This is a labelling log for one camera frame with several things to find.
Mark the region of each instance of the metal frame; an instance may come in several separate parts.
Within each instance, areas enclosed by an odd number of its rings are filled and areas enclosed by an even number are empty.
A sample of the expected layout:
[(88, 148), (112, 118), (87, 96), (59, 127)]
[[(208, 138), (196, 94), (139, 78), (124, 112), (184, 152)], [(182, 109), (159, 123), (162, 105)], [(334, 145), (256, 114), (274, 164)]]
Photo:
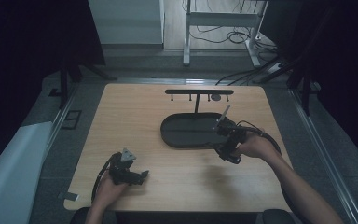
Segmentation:
[(246, 48), (252, 59), (254, 67), (260, 66), (257, 54), (254, 49), (255, 38), (261, 25), (261, 21), (266, 9), (266, 1), (262, 2), (262, 7), (257, 14), (242, 13), (214, 13), (214, 12), (191, 12), (191, 0), (186, 1), (186, 33), (183, 54), (183, 65), (190, 65), (190, 26), (226, 26), (226, 27), (250, 27), (254, 28), (251, 38), (245, 41)]

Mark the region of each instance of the hand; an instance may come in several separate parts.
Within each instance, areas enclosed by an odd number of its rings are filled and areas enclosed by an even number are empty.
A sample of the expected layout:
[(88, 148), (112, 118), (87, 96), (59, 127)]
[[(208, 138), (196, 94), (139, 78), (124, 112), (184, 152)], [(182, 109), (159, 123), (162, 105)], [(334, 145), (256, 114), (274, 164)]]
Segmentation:
[(87, 213), (86, 224), (100, 224), (106, 208), (114, 203), (128, 184), (115, 185), (109, 171), (106, 170), (101, 178), (100, 185)]
[(238, 145), (237, 150), (232, 153), (233, 156), (237, 157), (241, 154), (252, 158), (260, 158), (264, 161), (280, 157), (279, 152), (270, 141), (256, 133), (247, 133), (245, 142)]
[(98, 206), (102, 209), (106, 209), (117, 200), (127, 186), (127, 183), (115, 185), (109, 171), (106, 170), (101, 178), (92, 206)]

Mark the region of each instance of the person's left hand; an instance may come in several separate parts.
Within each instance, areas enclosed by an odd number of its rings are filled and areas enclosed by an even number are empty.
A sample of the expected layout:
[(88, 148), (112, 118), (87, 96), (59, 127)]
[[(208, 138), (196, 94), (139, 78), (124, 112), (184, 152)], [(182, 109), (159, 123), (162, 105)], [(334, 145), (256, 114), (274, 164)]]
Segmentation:
[(103, 210), (106, 209), (117, 200), (127, 186), (127, 183), (119, 185), (113, 183), (109, 170), (106, 170), (101, 178), (92, 206), (98, 206)]

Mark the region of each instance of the black cable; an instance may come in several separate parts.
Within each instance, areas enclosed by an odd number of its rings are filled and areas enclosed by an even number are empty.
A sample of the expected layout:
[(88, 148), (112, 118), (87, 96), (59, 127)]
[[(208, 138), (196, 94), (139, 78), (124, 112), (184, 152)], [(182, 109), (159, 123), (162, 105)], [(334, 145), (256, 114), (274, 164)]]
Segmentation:
[(258, 75), (258, 74), (253, 74), (253, 75), (248, 76), (248, 77), (246, 78), (246, 80), (244, 80), (244, 81), (240, 84), (240, 86), (243, 85), (244, 83), (246, 83), (246, 85), (249, 86), (249, 82), (250, 82), (251, 80), (253, 80), (255, 77), (257, 77), (257, 75)]
[(245, 5), (245, 0), (242, 1), (242, 6), (241, 6), (240, 13), (242, 13), (242, 11), (243, 11), (243, 5)]
[(186, 0), (182, 0), (182, 9), (184, 12), (186, 12), (186, 9), (187, 9), (187, 1)]
[(258, 52), (258, 53), (257, 53), (257, 57), (258, 57), (259, 59), (263, 60), (264, 62), (268, 62), (269, 60), (263, 58), (263, 57), (261, 56), (262, 53), (270, 53), (270, 54), (276, 54), (276, 55), (278, 54), (278, 52), (271, 52), (271, 51)]
[[(258, 1), (255, 1), (255, 8), (257, 7), (257, 3)], [(255, 13), (255, 8), (254, 8), (254, 13)]]
[(215, 43), (215, 44), (220, 44), (220, 43), (223, 43), (225, 41), (228, 41), (228, 38), (224, 39), (224, 40), (221, 40), (221, 41), (213, 41), (213, 40), (209, 40), (209, 39), (205, 39), (205, 38), (201, 38), (201, 37), (195, 37), (193, 36), (191, 33), (189, 33), (191, 35), (191, 37), (195, 38), (195, 39), (198, 39), (198, 40), (204, 40), (204, 41), (207, 41), (207, 42), (210, 42), (210, 43)]
[(260, 42), (260, 41), (256, 41), (255, 43), (256, 43), (257, 45), (265, 45), (265, 46), (268, 46), (268, 47), (277, 48), (275, 45), (265, 44), (265, 43), (262, 43), (262, 42)]
[(264, 50), (264, 51), (268, 51), (268, 52), (271, 52), (271, 53), (277, 53), (278, 52), (277, 49), (260, 48), (259, 46), (255, 46), (255, 49)]
[(234, 81), (228, 83), (228, 86), (231, 86), (232, 84), (234, 84), (234, 83), (236, 83), (236, 82), (238, 82), (238, 81), (240, 81), (240, 80), (242, 80), (242, 79), (244, 79), (244, 78), (246, 78), (246, 77), (248, 77), (248, 76), (250, 76), (250, 75), (258, 74), (259, 72), (263, 71), (264, 69), (266, 69), (267, 67), (269, 67), (272, 63), (274, 63), (274, 62), (277, 61), (277, 60), (278, 60), (278, 56), (275, 57), (274, 59), (272, 59), (271, 61), (265, 63), (263, 66), (257, 68), (254, 72), (252, 72), (252, 73), (250, 73), (250, 74), (248, 74), (248, 75), (246, 75), (246, 76), (237, 78), (237, 79), (235, 79)]
[(109, 170), (108, 166), (109, 166), (110, 161), (112, 160), (112, 158), (113, 158), (113, 156), (104, 164), (104, 166), (101, 169), (100, 173), (98, 173), (97, 179), (95, 180), (95, 183), (94, 183), (94, 188), (92, 188), (91, 201), (94, 201), (95, 194), (97, 193), (98, 187), (100, 186), (101, 178), (103, 177), (103, 174), (105, 173), (105, 171)]
[(249, 124), (250, 126), (252, 126), (252, 127), (254, 127), (254, 128), (256, 128), (256, 129), (258, 129), (258, 130), (260, 130), (259, 128), (257, 128), (253, 123), (251, 123), (251, 122), (249, 122), (249, 121), (246, 121), (246, 120), (240, 120), (240, 122), (238, 122), (237, 123), (237, 126), (238, 125), (240, 125), (241, 123), (247, 123), (247, 124)]
[(250, 1), (250, 2), (249, 2), (249, 7), (248, 7), (248, 10), (246, 10), (246, 12), (249, 12), (249, 10), (251, 9), (251, 7), (252, 7), (252, 2), (253, 2), (253, 1)]
[(200, 30), (199, 26), (197, 26), (197, 30), (198, 30), (200, 33), (207, 33), (207, 32), (211, 32), (211, 31), (220, 29), (220, 28), (222, 28), (222, 27), (223, 27), (223, 26), (216, 26), (216, 27), (214, 27), (214, 28), (212, 28), (212, 29), (210, 29), (210, 30), (204, 30), (204, 31), (202, 31), (202, 30)]
[(258, 41), (255, 42), (255, 48), (257, 49), (265, 49), (265, 50), (268, 50), (268, 51), (271, 51), (271, 52), (277, 52), (278, 51), (278, 48), (272, 46), (272, 45), (267, 45), (267, 44), (263, 44), (263, 43), (260, 43)]
[(208, 9), (211, 10), (211, 12), (212, 12), (212, 9), (209, 7), (209, 0), (206, 0), (206, 6), (207, 6)]
[[(237, 29), (237, 27), (234, 27), (234, 28), (233, 28), (233, 31), (232, 31), (232, 32), (229, 32), (229, 33), (227, 34), (227, 38), (228, 38), (228, 40), (229, 40), (231, 43), (234, 43), (234, 44), (242, 44), (242, 43), (244, 43), (247, 39), (249, 39), (249, 38), (251, 37), (249, 34), (246, 34), (246, 33), (240, 32), (240, 31), (237, 31), (236, 29)], [(235, 40), (231, 39), (231, 37), (234, 36), (234, 35), (238, 36), (238, 37), (241, 39), (241, 41), (235, 41)]]
[(214, 85), (215, 85), (215, 86), (219, 85), (219, 83), (220, 83), (221, 81), (223, 81), (224, 79), (226, 79), (226, 78), (235, 77), (235, 76), (237, 76), (237, 75), (242, 75), (242, 74), (248, 73), (248, 72), (253, 72), (254, 70), (255, 70), (255, 69), (247, 70), (247, 71), (243, 71), (243, 72), (234, 73), (234, 74), (228, 75), (228, 76), (226, 76), (226, 77), (222, 77), (222, 78), (220, 78), (220, 79), (216, 82), (216, 84), (214, 84)]
[(234, 7), (234, 9), (232, 9), (232, 11), (231, 11), (231, 12), (234, 12), (234, 11), (235, 11), (235, 8), (237, 8), (237, 7), (240, 5), (240, 3), (241, 3), (241, 0), (238, 0), (237, 5)]

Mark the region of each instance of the black clamp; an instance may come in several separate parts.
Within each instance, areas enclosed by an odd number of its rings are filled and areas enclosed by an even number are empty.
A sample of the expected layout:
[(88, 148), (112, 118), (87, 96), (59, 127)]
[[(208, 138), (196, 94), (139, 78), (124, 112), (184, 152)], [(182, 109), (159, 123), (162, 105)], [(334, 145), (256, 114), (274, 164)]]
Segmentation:
[[(267, 133), (258, 129), (253, 124), (243, 120), (238, 124), (234, 123), (232, 120), (226, 118), (226, 113), (230, 105), (226, 108), (226, 111), (222, 114), (222, 117), (217, 121), (216, 125), (213, 127), (215, 132), (218, 135), (227, 136), (228, 140), (224, 144), (215, 144), (211, 145), (219, 157), (224, 161), (230, 161), (234, 164), (238, 164), (241, 162), (241, 157), (233, 156), (232, 153), (237, 149), (238, 144), (243, 144), (246, 141), (246, 134), (248, 132), (256, 133), (260, 135), (260, 137), (266, 138), (270, 141), (270, 143), (275, 147), (275, 149), (281, 153), (281, 149), (278, 143)], [(242, 127), (240, 126), (241, 122), (246, 122), (253, 127)]]
[(140, 174), (131, 172), (130, 167), (135, 159), (136, 157), (126, 148), (123, 149), (122, 153), (117, 152), (113, 154), (103, 166), (100, 173), (98, 173), (92, 190), (91, 199), (94, 200), (101, 178), (106, 170), (109, 170), (109, 174), (116, 185), (122, 183), (128, 183), (129, 185), (142, 185), (147, 178), (149, 171), (143, 171)]

